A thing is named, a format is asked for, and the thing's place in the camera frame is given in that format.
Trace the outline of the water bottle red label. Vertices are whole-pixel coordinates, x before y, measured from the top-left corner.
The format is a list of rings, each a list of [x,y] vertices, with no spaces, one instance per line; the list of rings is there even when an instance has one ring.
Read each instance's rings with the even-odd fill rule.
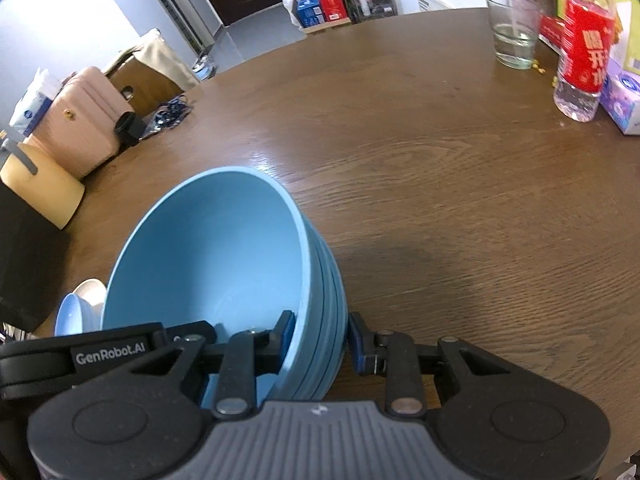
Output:
[[[558,0],[563,22],[553,101],[575,122],[593,120],[616,36],[615,0]]]

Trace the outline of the white round plate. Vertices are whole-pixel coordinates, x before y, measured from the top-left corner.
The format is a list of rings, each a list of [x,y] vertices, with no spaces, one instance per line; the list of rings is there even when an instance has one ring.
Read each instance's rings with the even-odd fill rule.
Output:
[[[82,331],[102,330],[106,286],[98,278],[88,278],[73,290],[73,294],[79,298]]]

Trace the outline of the pink ribbed suitcase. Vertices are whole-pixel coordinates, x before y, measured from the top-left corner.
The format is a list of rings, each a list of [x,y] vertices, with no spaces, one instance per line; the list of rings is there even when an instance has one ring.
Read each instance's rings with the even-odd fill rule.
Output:
[[[91,66],[64,84],[26,143],[81,180],[117,155],[115,125],[130,110],[107,76]]]

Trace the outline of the light blue plate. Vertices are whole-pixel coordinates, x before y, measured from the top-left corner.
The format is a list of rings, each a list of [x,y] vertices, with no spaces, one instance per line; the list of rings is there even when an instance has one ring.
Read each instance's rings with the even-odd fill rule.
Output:
[[[57,337],[82,334],[86,328],[85,301],[77,294],[66,295],[58,308],[54,324]]]

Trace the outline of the wooden chair with beige cloth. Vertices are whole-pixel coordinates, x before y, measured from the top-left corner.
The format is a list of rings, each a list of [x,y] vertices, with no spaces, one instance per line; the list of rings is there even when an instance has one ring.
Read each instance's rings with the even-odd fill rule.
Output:
[[[157,28],[122,52],[104,74],[140,116],[148,116],[201,83]]]

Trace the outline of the purple tissue box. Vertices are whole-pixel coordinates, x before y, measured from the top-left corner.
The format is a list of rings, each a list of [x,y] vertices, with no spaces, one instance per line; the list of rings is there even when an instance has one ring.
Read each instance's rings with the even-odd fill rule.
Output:
[[[625,136],[640,134],[639,77],[624,70],[606,75],[600,104]]]

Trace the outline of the black cylindrical cup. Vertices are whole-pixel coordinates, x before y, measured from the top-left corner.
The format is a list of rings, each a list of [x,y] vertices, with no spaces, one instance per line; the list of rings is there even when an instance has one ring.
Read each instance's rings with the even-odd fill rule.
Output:
[[[126,148],[137,145],[145,130],[146,123],[135,112],[125,112],[114,125],[114,133],[119,138],[120,144]]]

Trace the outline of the blue box on floor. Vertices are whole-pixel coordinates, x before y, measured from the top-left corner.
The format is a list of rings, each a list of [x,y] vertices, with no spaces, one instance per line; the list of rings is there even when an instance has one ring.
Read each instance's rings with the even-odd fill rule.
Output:
[[[296,18],[303,28],[321,25],[326,21],[320,0],[295,0],[294,10]]]

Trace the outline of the white board against wall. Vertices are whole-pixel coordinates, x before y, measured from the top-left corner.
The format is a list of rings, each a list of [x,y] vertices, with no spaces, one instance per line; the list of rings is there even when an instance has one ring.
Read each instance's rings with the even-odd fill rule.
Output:
[[[421,12],[448,10],[448,6],[440,0],[416,0]]]

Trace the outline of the red flat box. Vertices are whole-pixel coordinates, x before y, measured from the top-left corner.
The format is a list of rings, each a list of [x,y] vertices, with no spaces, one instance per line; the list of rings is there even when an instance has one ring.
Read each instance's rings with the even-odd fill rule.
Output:
[[[556,16],[543,15],[540,19],[538,37],[556,54],[561,54],[564,22]]]

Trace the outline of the black box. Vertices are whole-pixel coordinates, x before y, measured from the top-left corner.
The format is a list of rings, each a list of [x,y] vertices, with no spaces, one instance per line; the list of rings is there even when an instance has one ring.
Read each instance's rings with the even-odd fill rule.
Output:
[[[36,330],[58,305],[70,237],[1,187],[1,321]]]

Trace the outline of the clear drinking glass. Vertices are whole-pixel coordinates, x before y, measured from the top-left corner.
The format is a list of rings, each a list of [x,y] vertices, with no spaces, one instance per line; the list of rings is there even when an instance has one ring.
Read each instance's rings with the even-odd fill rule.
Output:
[[[533,67],[541,8],[534,0],[485,0],[497,60],[514,70]]]

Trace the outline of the tissue pack white blue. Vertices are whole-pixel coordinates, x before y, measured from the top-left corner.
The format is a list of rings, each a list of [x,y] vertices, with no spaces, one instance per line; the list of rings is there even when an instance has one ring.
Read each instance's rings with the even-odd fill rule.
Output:
[[[29,136],[62,89],[62,82],[48,70],[37,70],[21,99],[16,103],[9,126],[22,136]]]

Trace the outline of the blue bowl front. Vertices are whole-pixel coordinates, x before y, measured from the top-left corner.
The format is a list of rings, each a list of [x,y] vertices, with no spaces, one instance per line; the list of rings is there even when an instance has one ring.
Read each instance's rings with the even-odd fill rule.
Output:
[[[257,400],[318,401],[344,356],[348,312],[328,244],[277,180],[220,167],[182,182],[143,217],[110,280],[104,330],[206,321],[219,341],[295,316],[280,372]]]

